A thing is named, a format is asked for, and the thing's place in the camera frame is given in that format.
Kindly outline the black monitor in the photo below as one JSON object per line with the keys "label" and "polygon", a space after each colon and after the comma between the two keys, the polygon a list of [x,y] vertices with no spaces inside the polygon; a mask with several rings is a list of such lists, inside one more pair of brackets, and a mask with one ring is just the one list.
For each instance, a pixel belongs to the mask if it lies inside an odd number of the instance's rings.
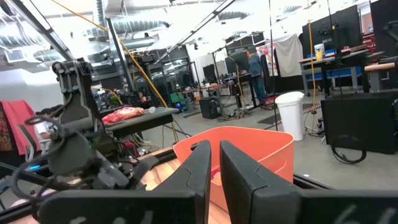
{"label": "black monitor", "polygon": [[241,72],[242,70],[249,70],[248,58],[244,52],[226,57],[225,62],[228,73],[236,73],[236,71]]}

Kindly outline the black rig frame beam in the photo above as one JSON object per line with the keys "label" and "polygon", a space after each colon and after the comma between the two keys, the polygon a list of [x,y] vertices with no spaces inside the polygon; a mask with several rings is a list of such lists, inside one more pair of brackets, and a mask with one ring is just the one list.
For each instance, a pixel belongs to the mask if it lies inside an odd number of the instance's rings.
{"label": "black rig frame beam", "polygon": [[70,49],[52,29],[43,14],[31,0],[6,0],[29,25],[31,25],[66,60],[75,60]]}

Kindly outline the green box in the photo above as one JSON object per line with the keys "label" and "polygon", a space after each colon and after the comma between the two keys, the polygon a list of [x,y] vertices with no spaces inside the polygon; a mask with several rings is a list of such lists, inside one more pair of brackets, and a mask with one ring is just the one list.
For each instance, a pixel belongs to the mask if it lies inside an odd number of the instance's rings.
{"label": "green box", "polygon": [[181,92],[171,93],[170,99],[173,104],[180,103],[183,106],[183,105],[186,105],[186,103],[187,103],[186,99],[184,98],[184,96]]}

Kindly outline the grey workbench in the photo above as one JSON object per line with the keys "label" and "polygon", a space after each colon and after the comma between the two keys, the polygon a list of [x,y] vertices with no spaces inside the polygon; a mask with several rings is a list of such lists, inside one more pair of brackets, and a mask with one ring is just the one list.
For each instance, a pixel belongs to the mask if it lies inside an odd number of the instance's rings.
{"label": "grey workbench", "polygon": [[[370,54],[368,50],[360,50],[357,52],[351,52],[348,55],[340,56],[340,57],[327,57],[323,60],[315,60],[313,61],[310,59],[305,59],[299,61],[302,70],[302,79],[303,79],[303,86],[304,86],[304,93],[307,96],[310,96],[311,93],[308,90],[308,80],[305,77],[305,72],[308,70],[314,70],[315,68],[321,68],[323,79],[323,89],[325,91],[326,96],[330,95],[330,88],[327,85],[327,77],[326,71],[327,70],[339,70],[341,68],[350,68],[350,67],[357,67],[360,66],[362,69],[362,75],[364,74],[364,67],[369,58]],[[353,84],[354,92],[357,93],[358,88],[358,77],[356,75],[351,76],[351,81]]]}

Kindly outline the orange plastic basket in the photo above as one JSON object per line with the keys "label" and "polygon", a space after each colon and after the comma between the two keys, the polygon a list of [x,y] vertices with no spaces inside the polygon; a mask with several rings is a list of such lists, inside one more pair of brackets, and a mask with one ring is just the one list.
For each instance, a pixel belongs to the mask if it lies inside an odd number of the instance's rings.
{"label": "orange plastic basket", "polygon": [[229,141],[285,180],[292,182],[294,179],[294,137],[290,133],[237,126],[212,128],[176,143],[173,149],[177,159],[184,162],[193,152],[193,145],[204,140],[211,146],[210,200],[225,211],[228,208],[220,174],[222,140]]}

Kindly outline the person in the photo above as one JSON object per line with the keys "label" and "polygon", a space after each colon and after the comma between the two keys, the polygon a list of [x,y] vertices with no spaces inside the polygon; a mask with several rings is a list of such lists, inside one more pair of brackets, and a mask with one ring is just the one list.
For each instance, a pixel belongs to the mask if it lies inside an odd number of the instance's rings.
{"label": "person", "polygon": [[262,71],[262,62],[258,55],[250,53],[247,47],[243,48],[243,52],[246,54],[248,58],[248,73],[254,75],[252,79],[253,88],[257,99],[259,100],[259,105],[264,106],[264,98],[266,97],[265,88],[264,88],[264,73]]}

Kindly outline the thin black pole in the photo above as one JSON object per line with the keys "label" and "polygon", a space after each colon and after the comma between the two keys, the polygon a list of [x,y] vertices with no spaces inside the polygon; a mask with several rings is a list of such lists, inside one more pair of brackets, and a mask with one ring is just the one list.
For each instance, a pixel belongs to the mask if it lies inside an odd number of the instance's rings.
{"label": "thin black pole", "polygon": [[271,6],[271,0],[268,0],[269,4],[269,27],[270,27],[270,48],[271,48],[271,74],[272,74],[272,90],[273,90],[273,97],[274,97],[274,126],[275,130],[278,131],[278,120],[277,120],[277,104],[276,104],[276,92],[275,92],[275,74],[274,74],[274,47],[273,47],[273,36],[272,36],[272,6]]}

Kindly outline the black rig frame post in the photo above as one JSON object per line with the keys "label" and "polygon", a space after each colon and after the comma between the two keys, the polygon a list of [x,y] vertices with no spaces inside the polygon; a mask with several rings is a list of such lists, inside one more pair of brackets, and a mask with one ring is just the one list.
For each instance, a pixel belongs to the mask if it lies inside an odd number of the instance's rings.
{"label": "black rig frame post", "polygon": [[113,64],[116,67],[116,71],[118,72],[118,76],[121,82],[127,85],[130,93],[133,93],[135,90],[133,79],[130,73],[129,66],[127,64],[124,50],[121,46],[113,23],[108,17],[106,18],[106,24],[108,28],[109,46],[111,50]]}

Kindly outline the wooden bench top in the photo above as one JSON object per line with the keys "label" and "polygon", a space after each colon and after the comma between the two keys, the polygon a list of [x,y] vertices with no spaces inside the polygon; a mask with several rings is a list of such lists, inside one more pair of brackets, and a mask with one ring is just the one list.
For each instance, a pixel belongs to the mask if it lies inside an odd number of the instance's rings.
{"label": "wooden bench top", "polygon": [[398,63],[395,62],[389,62],[389,63],[375,63],[372,65],[368,65],[364,68],[365,72],[379,72],[379,71],[385,71],[385,70],[393,70],[398,67]]}

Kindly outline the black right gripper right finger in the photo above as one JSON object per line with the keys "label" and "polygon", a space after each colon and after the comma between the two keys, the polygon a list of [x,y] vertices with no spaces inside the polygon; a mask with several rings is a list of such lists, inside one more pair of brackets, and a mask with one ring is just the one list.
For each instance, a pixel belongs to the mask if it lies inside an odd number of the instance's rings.
{"label": "black right gripper right finger", "polygon": [[220,169],[232,224],[398,224],[398,191],[300,189],[229,141]]}

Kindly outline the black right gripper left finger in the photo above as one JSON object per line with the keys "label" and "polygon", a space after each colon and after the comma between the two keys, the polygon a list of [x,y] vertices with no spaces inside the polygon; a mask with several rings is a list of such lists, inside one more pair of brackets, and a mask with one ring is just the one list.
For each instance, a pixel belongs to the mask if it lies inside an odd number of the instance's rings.
{"label": "black right gripper left finger", "polygon": [[153,190],[59,192],[40,206],[40,224],[207,224],[210,174],[204,140]]}

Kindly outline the black computer tower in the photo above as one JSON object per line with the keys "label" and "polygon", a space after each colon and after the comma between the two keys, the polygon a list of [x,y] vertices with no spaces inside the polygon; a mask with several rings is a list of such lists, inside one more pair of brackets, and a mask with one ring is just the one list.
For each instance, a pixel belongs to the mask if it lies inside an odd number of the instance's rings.
{"label": "black computer tower", "polygon": [[205,119],[215,119],[219,116],[218,101],[216,98],[208,97],[202,98],[199,101],[201,115]]}

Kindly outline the red plastic-wrapped package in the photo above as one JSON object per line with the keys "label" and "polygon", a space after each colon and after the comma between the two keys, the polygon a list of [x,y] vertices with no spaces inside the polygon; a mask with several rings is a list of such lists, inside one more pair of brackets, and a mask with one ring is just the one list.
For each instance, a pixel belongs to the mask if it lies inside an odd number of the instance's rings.
{"label": "red plastic-wrapped package", "polygon": [[104,124],[118,123],[130,118],[135,118],[144,114],[144,109],[140,107],[123,107],[102,118]]}

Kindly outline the white trash bin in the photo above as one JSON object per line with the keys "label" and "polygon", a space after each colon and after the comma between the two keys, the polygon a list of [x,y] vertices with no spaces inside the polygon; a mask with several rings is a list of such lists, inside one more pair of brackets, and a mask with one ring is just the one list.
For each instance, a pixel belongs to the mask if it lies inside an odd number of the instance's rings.
{"label": "white trash bin", "polygon": [[275,99],[284,132],[290,133],[295,141],[304,138],[303,98],[302,92],[292,91]]}

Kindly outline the white hanging cloth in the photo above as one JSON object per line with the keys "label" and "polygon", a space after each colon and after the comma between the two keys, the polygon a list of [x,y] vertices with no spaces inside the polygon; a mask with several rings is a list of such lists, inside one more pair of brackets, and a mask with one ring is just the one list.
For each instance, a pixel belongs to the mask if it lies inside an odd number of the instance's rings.
{"label": "white hanging cloth", "polygon": [[303,59],[303,49],[297,34],[286,35],[274,41],[279,72],[282,78],[302,74],[299,61]]}

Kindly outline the blue bench shelf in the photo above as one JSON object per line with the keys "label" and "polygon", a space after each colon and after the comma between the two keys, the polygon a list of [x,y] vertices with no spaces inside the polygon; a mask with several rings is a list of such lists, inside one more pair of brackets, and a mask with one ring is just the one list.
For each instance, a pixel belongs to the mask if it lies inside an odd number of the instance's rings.
{"label": "blue bench shelf", "polygon": [[[326,77],[327,79],[338,78],[338,77],[350,77],[352,75],[356,75],[360,77],[362,75],[362,69],[360,66],[350,67],[350,68],[341,68],[339,70],[327,70]],[[322,80],[323,74],[321,68],[314,69],[314,76],[312,76],[312,70],[308,70],[305,72],[305,77],[308,81],[312,80],[312,78],[316,80]]]}

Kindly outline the colourful floral cloth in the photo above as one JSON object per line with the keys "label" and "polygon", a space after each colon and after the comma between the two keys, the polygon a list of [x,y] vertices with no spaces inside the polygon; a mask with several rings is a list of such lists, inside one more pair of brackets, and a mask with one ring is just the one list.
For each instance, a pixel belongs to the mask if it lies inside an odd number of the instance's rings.
{"label": "colourful floral cloth", "polygon": [[265,56],[266,65],[268,67],[270,76],[278,76],[277,64],[274,59],[275,49],[273,48],[272,44],[270,42],[266,43],[264,45],[256,47],[256,50],[258,56]]}

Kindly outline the black cabinet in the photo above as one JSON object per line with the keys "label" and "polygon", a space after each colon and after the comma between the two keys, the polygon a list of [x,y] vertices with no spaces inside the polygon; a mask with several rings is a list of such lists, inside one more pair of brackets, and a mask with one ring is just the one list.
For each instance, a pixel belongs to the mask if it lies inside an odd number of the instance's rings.
{"label": "black cabinet", "polygon": [[334,95],[321,108],[328,145],[398,152],[398,91]]}

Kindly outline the black side table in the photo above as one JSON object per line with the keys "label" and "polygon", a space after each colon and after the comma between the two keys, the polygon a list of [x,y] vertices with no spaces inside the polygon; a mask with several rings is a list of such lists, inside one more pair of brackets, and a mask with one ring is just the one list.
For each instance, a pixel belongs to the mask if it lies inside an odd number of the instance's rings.
{"label": "black side table", "polygon": [[156,128],[173,121],[173,114],[177,113],[176,108],[157,107],[154,113],[144,110],[144,114],[135,118],[121,121],[117,124],[107,126],[106,129],[113,133],[116,138],[122,138],[134,133]]}

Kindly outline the black wall panel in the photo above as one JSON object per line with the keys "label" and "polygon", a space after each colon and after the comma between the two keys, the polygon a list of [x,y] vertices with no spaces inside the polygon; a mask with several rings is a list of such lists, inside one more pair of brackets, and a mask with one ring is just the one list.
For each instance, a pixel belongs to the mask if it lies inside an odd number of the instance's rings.
{"label": "black wall panel", "polygon": [[337,11],[315,22],[302,27],[303,57],[311,56],[310,33],[312,33],[312,47],[323,44],[325,53],[330,54],[343,50],[344,47],[356,47],[362,44],[360,20],[357,5]]}

